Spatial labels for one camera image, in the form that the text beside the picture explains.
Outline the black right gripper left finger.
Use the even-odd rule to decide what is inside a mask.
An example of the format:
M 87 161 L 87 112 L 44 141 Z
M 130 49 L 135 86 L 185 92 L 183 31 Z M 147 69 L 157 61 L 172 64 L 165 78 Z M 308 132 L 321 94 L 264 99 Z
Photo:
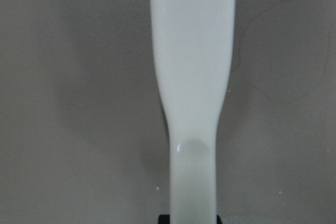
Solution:
M 159 215 L 157 224 L 170 224 L 170 215 Z

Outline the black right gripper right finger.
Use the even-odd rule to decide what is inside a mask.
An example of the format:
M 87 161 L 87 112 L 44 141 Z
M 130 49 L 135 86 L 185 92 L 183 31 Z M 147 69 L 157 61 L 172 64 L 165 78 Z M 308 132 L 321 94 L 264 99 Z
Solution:
M 219 215 L 216 216 L 216 223 L 217 224 L 223 224 L 222 219 Z

